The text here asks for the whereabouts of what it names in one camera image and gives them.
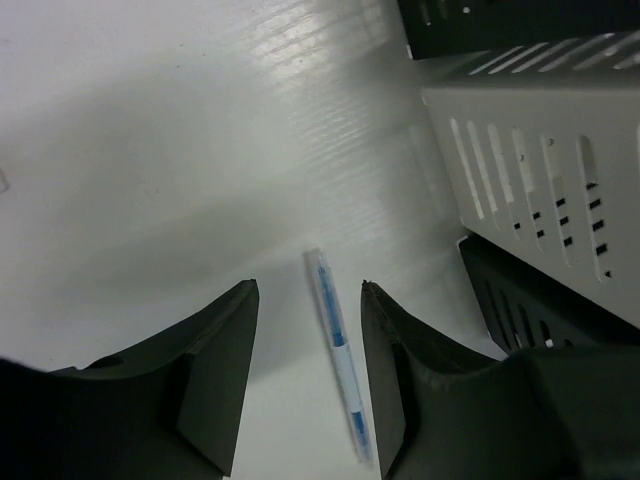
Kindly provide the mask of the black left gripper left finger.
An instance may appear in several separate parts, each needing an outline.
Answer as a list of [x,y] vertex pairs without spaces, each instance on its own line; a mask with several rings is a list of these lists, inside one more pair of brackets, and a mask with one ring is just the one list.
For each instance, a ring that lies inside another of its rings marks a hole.
[[257,328],[244,280],[201,311],[89,366],[1,363],[5,479],[230,475]]

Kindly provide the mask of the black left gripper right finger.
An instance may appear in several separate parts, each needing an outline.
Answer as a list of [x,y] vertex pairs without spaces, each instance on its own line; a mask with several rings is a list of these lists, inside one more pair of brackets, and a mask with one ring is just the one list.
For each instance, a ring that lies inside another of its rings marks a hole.
[[378,284],[361,327],[385,479],[635,479],[639,351],[529,349],[497,361]]

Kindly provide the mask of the orange-capped clear tube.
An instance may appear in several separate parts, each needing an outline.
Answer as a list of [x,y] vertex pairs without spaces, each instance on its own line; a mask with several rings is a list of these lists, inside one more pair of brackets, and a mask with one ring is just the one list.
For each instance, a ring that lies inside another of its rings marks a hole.
[[3,170],[0,170],[0,193],[8,191],[10,188],[9,181]]

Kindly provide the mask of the black slotted container near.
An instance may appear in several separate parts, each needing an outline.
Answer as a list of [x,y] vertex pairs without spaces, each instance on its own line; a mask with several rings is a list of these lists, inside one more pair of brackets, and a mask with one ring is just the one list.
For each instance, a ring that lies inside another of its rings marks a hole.
[[458,243],[491,339],[529,348],[637,346],[639,330],[491,242]]

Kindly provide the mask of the black slotted container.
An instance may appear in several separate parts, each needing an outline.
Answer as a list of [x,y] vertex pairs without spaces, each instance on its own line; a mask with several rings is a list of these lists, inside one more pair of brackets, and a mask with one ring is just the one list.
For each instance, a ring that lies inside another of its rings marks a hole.
[[629,31],[637,1],[399,1],[417,60]]
[[529,348],[637,346],[639,330],[491,242],[458,243],[491,339]]

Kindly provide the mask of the white slotted container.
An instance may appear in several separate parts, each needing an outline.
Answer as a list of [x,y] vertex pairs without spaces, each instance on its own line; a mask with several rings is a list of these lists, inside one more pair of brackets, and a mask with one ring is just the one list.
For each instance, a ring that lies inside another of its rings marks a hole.
[[486,52],[428,85],[462,224],[639,321],[639,35]]

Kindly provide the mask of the black slotted container far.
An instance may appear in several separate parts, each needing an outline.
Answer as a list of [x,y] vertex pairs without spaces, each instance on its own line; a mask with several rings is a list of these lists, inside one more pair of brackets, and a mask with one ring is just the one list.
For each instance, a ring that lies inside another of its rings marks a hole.
[[637,1],[399,1],[417,60],[629,31]]

